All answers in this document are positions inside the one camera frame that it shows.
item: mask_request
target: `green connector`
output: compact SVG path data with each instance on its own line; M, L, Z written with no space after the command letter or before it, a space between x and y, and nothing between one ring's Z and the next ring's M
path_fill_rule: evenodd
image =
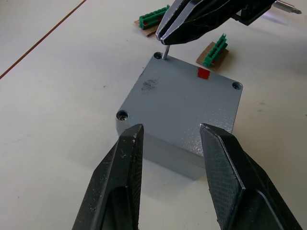
M208 55L206 56L205 60L203 61L203 66L209 68L211 64L217 61L221 56L221 53L226 49L228 44L226 43L226 35L223 34L220 39L217 41L215 46L210 50Z
M169 8L169 5L157 11L140 16L140 28L143 30L146 30L150 27L158 25L161 22L168 8Z

